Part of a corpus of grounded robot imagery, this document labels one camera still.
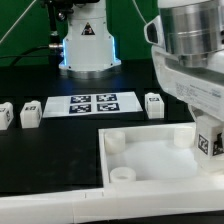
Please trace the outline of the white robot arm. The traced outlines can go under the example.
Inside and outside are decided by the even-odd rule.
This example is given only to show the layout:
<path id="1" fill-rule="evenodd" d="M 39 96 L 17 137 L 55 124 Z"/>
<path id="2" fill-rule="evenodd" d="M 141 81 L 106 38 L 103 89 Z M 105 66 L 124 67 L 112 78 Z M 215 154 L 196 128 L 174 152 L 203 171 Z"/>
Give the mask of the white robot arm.
<path id="1" fill-rule="evenodd" d="M 105 0 L 40 1 L 63 74 L 97 77 L 120 64 Z M 192 112 L 224 121 L 224 0 L 158 0 L 158 9 L 144 35 L 160 86 Z"/>

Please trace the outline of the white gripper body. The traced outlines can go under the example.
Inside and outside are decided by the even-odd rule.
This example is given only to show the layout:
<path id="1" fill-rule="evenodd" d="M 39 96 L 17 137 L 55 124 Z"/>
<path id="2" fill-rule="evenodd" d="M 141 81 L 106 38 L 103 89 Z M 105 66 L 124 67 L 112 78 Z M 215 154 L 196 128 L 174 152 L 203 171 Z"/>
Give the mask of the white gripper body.
<path id="1" fill-rule="evenodd" d="M 210 54 L 205 68 L 181 66 L 175 56 L 157 46 L 151 52 L 164 92 L 224 121 L 224 51 Z"/>

